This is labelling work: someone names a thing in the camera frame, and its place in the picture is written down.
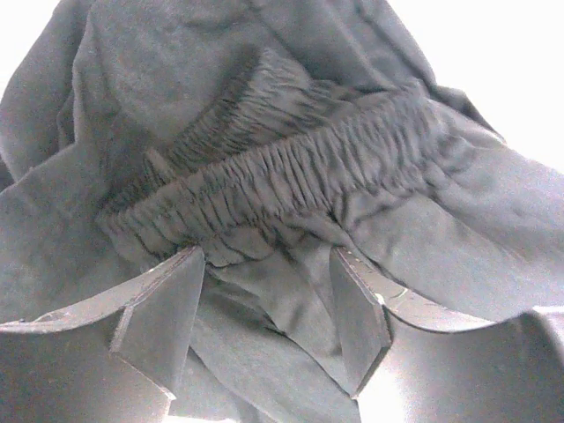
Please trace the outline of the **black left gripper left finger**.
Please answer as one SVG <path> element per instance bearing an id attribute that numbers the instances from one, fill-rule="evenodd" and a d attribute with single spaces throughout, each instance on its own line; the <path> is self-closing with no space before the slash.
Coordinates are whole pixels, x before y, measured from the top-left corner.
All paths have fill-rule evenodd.
<path id="1" fill-rule="evenodd" d="M 119 286 L 1 327 L 4 422 L 161 422 L 182 385 L 204 276 L 185 249 Z"/>

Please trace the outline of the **black trousers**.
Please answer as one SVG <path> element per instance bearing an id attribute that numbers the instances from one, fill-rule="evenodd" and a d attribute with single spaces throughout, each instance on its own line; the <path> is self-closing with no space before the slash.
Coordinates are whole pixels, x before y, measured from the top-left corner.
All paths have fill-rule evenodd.
<path id="1" fill-rule="evenodd" d="M 503 320 L 563 302 L 563 176 L 384 1 L 62 1 L 1 101 L 1 319 L 198 246 L 174 413 L 356 422 L 330 252 Z"/>

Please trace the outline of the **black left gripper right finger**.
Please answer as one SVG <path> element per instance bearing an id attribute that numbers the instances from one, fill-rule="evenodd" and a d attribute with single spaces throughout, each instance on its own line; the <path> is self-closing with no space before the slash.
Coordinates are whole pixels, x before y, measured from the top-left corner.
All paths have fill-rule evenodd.
<path id="1" fill-rule="evenodd" d="M 563 310 L 500 323 L 445 308 L 330 252 L 347 391 L 364 422 L 560 422 Z"/>

